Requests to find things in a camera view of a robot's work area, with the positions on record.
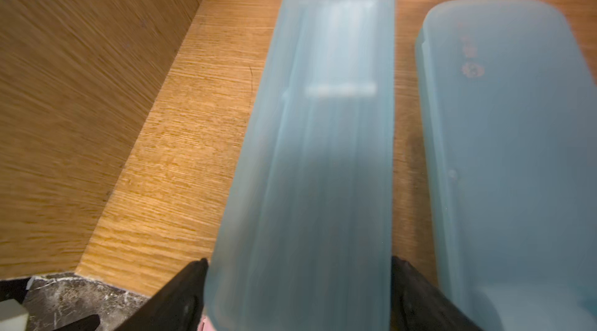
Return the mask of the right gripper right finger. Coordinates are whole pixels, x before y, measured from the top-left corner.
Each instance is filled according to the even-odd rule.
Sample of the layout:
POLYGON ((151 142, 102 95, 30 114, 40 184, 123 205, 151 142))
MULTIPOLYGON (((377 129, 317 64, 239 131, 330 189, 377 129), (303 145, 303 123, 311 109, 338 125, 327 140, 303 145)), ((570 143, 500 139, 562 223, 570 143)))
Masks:
POLYGON ((409 262, 394 256, 391 309, 399 330, 478 330, 409 262))

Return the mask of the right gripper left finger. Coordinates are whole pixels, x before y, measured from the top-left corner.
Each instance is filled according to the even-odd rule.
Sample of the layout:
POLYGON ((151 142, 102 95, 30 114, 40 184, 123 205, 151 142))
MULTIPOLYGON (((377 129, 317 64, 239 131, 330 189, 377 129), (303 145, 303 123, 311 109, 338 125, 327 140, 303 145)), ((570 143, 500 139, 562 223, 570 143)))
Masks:
POLYGON ((171 281, 149 299, 119 330, 196 330, 204 308, 208 260, 186 265, 171 281))

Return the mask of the light blue ribbed pencil case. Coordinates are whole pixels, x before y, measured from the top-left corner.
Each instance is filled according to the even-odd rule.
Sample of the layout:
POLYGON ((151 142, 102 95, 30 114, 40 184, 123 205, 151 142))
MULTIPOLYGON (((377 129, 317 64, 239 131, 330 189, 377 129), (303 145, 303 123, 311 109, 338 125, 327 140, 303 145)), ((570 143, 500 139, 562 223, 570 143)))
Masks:
POLYGON ((390 327, 395 0, 283 0, 205 282, 217 330, 390 327))

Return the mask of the light blue case with label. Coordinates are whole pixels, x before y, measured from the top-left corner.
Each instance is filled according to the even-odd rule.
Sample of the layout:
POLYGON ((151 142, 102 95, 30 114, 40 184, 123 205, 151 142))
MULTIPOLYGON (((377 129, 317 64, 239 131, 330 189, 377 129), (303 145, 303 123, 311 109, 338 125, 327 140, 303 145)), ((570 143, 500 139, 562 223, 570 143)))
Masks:
POLYGON ((566 18, 446 1, 415 52, 442 292, 484 330, 594 330, 596 85, 566 18))

